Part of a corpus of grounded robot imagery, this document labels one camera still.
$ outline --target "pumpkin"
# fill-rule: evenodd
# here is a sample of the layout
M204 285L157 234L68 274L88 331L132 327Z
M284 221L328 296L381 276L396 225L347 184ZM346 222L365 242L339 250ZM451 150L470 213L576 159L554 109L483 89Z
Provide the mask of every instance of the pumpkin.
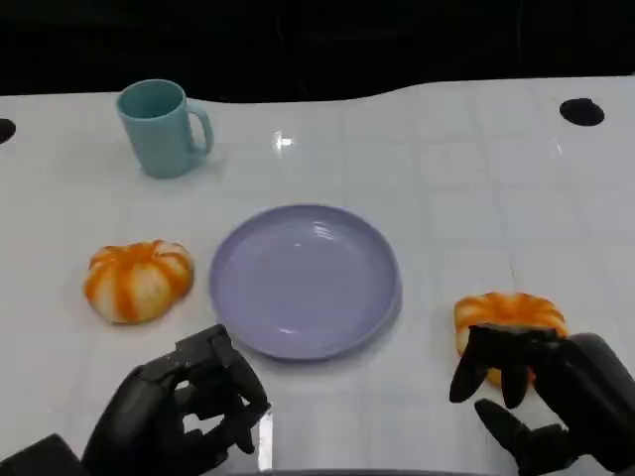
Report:
M550 327L559 336L568 335L565 318L554 304L543 297L525 293L487 293L468 296L454 306L454 326L456 328L456 349L462 355L469 339L469 326L474 324L523 325ZM490 369L490 382L500 386L500 370Z
M83 291L90 305L113 323L162 316L191 288L188 251L163 240L104 246L90 260Z

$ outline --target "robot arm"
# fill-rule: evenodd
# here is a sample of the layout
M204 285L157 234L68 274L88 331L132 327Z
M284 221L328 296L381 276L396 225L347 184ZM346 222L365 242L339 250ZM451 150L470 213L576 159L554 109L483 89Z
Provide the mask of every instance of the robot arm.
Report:
M185 387L177 388L181 382ZM88 441L81 464L92 475L180 474L218 466L236 444L254 452L251 428L267 395L222 325L177 343L177 350L134 369ZM185 432L183 418L223 416L210 432Z
M515 457L521 475L564 469L583 454L613 472L635 465L635 382L599 336L562 339L553 330L471 326L450 401L471 397L490 367L502 372L508 408L522 402L531 370L536 392L568 428L530 430L497 404L476 402L481 420Z

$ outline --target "black hole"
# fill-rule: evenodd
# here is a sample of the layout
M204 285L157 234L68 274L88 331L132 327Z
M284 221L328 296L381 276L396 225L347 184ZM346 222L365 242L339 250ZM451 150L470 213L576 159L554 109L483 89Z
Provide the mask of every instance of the black hole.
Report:
M602 108L587 98L570 99L560 106L561 115L576 126L596 126L604 120Z
M0 119L0 144L4 144L16 133L16 125L9 119Z

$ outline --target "plate rim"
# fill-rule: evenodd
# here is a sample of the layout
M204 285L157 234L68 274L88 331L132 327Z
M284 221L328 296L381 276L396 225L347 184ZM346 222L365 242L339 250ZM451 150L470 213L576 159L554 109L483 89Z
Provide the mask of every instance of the plate rim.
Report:
M219 309L218 309L218 307L216 305L216 302L215 302L215 299L214 299L214 292L212 290L212 278L213 278L214 274L216 274L218 272L217 271L218 270L218 263L217 262L218 262L218 259L219 259L218 256L221 254L220 251L223 249L223 247L225 247L227 245L227 243L232 241L232 238L234 236L236 236L238 233L240 233L242 230L244 230L248 226L252 225L253 222L258 221L258 220L266 217L267 215L281 213L281 212L284 212L284 211L290 210L290 209L301 209L301 208L306 208L306 209L317 208L317 209L328 210L328 211L331 211L331 212L340 213L342 215L347 216L348 218L352 218L353 220L361 222L363 226L367 227L372 233L374 233L379 238L381 246L387 252L390 265L394 269L394 273L395 273L395 280L394 280L393 289L391 290L391 297L390 297L390 302L389 302L388 308L387 308L386 312L384 313L384 315L382 315L381 318L377 319L377 322L372 326L372 328L370 328L366 332L362 332L355 339L352 339L351 341L347 342L345 345L342 345L342 346L339 346L339 347L337 347L335 349L329 350L328 352L322 352L319 355L313 355L313 356L281 355L279 353L277 354L275 352L272 352L269 349L265 349L263 347L260 347L257 343L254 343L250 339L244 339L243 336L241 335L241 333L240 332L234 332L234 329L232 328L232 324L228 323L222 317L222 313L219 311ZM343 207L331 206L331 205L323 205L323 204L318 204L318 203L295 203L295 204L289 204L289 205L275 206L273 208L268 208L266 210L259 211L258 213L254 214L254 215L250 216L249 218L247 218L246 220L242 221L240 224L235 226L222 239L220 244L216 247L216 249L214 251L214 254L213 254L213 257L211 259L209 272L207 273L207 294L209 296L209 299L211 300L211 307L212 307L212 310L214 312L214 315L216 317L217 322L220 323L220 324L223 324L227 328L227 330L230 333L230 335L232 336L232 338L235 338L240 343L246 345L250 349L255 350L259 354L266 355L268 357L272 357L272 358L277 359L277 360L284 360L284 361L320 361L320 360L325 360L325 359L334 357L336 355L340 355L340 354L346 353L348 351L351 351L352 349L357 348L358 346L362 345L367 340L371 339L374 335L376 335L377 332L384 325L386 325L388 322L391 322L392 320L397 318L397 314L398 314L398 312L400 312L400 309L399 309L400 302L403 299L402 292L403 292L403 286L402 286L402 281L401 281L401 270L399 268L399 262L397 261L397 256L395 255L395 252L394 252L392 246L388 242L388 239L375 226L373 226L371 223L369 223L367 220L365 220L361 216L357 215L356 213L353 213L353 212L351 212L351 211L349 211L349 210L347 210L347 209L345 209Z

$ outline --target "mug handle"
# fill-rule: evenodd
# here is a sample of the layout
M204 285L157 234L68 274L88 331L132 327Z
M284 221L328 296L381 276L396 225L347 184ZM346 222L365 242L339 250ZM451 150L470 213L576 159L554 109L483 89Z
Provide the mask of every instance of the mug handle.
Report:
M211 151L211 125L209 124L209 116L204 111L204 109L195 104L186 104L186 111L188 114L193 114L200 121L200 125L202 126L202 132L205 135L205 145L200 146L199 144L194 144L194 148L196 151L205 157Z

